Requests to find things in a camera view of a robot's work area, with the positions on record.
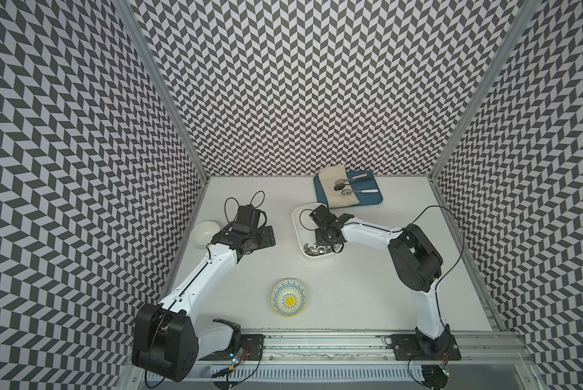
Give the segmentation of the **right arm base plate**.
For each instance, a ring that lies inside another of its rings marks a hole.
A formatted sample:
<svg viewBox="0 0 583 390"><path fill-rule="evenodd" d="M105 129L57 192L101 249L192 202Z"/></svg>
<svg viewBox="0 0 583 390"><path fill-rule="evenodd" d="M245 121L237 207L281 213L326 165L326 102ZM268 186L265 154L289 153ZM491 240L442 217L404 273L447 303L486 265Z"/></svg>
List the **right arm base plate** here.
<svg viewBox="0 0 583 390"><path fill-rule="evenodd" d="M413 333L392 334L388 339L395 359L399 362L415 358L437 362L457 362L462 359L456 338L447 333L437 339Z"/></svg>

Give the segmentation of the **white storage box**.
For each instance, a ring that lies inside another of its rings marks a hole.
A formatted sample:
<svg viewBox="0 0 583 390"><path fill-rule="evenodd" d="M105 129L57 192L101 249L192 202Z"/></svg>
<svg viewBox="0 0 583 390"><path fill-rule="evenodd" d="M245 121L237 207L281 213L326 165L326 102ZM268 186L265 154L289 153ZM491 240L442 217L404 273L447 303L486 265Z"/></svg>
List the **white storage box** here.
<svg viewBox="0 0 583 390"><path fill-rule="evenodd" d="M312 222L310 218L310 213L320 206L323 203L310 203L304 206L298 206L294 211L291 213L291 219L294 225L294 229L296 232L296 237L299 242L299 248L303 255L311 260L318 260L327 257L333 257L336 254L339 254L343 251L343 244L333 245L334 252L329 253L328 255L320 256L320 257L309 257L304 253L303 246L306 243L309 244L316 244L316 236L315 232L317 231L317 225Z"/></svg>

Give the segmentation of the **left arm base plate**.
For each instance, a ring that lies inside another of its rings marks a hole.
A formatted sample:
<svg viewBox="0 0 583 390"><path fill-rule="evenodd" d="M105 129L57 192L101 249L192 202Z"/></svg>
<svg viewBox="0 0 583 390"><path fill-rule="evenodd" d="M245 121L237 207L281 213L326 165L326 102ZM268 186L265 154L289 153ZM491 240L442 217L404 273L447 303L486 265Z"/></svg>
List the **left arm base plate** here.
<svg viewBox="0 0 583 390"><path fill-rule="evenodd" d="M237 352L245 347L247 349L246 361L257 362L262 358L264 343L264 334L242 334L237 341L231 341L227 349L201 357L200 361L230 362Z"/></svg>

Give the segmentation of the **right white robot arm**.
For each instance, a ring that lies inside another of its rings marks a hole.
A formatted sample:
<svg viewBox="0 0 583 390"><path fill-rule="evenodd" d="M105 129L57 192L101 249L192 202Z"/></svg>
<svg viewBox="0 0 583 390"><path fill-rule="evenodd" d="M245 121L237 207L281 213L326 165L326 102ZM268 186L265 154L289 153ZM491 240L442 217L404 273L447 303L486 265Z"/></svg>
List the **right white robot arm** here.
<svg viewBox="0 0 583 390"><path fill-rule="evenodd" d="M440 313L438 300L444 260L419 226L372 225L352 214L336 216L325 206L319 206L309 216L317 227L315 234L320 245L343 247L356 243L389 253L398 278L412 292L420 357L442 360L456 351L455 339Z"/></svg>

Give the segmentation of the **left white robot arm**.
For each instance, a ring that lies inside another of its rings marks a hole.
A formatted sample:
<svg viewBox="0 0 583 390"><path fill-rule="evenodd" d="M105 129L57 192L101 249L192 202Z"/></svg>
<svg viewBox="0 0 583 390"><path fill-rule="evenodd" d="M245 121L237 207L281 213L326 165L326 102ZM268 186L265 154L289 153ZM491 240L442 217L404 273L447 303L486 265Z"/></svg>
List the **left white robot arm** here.
<svg viewBox="0 0 583 390"><path fill-rule="evenodd" d="M182 381L197 360L212 354L227 354L235 366L247 353L240 345L241 326L216 318L206 327L197 327L196 320L207 298L242 257L274 245L271 226L227 224L213 235L195 270L160 302L139 309L132 364L175 382Z"/></svg>

